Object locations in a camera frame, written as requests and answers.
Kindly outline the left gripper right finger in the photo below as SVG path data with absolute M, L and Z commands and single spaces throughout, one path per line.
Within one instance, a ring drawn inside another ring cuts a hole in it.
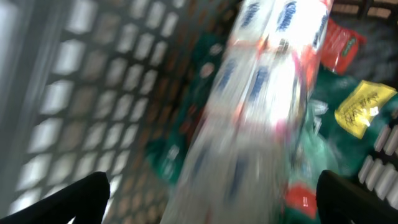
M 322 224 L 397 224 L 397 210 L 338 174 L 324 170 L 316 201 Z

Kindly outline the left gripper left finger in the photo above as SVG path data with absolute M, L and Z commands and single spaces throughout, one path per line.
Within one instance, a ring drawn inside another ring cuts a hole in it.
M 94 172 L 37 203 L 1 219 L 1 224 L 101 224 L 110 196 L 104 172 Z

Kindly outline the pale green wipes packet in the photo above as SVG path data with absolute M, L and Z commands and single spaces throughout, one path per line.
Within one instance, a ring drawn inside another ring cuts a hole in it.
M 333 150 L 319 133 L 322 125 L 320 116 L 327 111 L 327 103 L 319 100 L 309 101 L 298 148 L 291 157 L 290 186 L 303 184 L 314 190 L 323 170 L 339 171 Z

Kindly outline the green Nescafe coffee bag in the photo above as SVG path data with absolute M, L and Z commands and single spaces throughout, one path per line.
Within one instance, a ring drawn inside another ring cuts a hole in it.
M 170 136 L 147 145 L 147 157 L 151 165 L 175 189 L 171 198 L 177 191 L 177 182 L 189 149 L 203 124 L 213 82 L 226 58 L 222 56 L 223 50 L 224 45 L 214 37 L 207 36 L 201 40 L 194 59 L 198 65 L 198 73 Z M 368 144 L 382 124 L 380 111 L 397 103 L 397 92 L 382 84 L 344 78 L 329 70 L 320 69 L 315 90 L 308 103 L 310 100 L 328 104 L 328 111 L 320 116 L 322 125 L 319 133 L 326 139 L 338 161 L 337 173 L 351 176 L 358 171 L 367 153 Z M 314 222 L 317 221 L 316 208 L 310 202 L 299 206 L 293 201 L 295 196 L 315 192 L 315 189 L 303 184 L 289 185 L 291 157 L 294 152 L 295 150 L 289 157 L 288 185 L 278 223 L 290 223 L 296 218 L 304 222 Z

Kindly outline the white tissue multipack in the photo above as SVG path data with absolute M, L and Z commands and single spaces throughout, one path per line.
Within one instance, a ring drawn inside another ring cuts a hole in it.
M 278 223 L 333 3 L 244 1 L 162 223 Z

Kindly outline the grey plastic basket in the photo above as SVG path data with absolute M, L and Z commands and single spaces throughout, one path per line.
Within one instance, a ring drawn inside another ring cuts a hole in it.
M 94 172 L 102 223 L 162 223 L 175 189 L 148 160 L 198 73 L 201 40 L 224 45 L 244 1 L 2 1 L 1 219 Z M 397 2 L 331 1 L 329 19 L 366 38 L 345 73 L 397 92 Z M 315 80 L 312 93 L 318 79 Z M 397 103 L 359 169 L 341 175 L 397 209 Z

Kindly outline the orange biscuit packet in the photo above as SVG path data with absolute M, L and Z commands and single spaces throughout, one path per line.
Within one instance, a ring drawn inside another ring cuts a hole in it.
M 365 43 L 364 36 L 352 29 L 341 27 L 333 19 L 329 19 L 321 64 L 332 72 L 342 75 Z

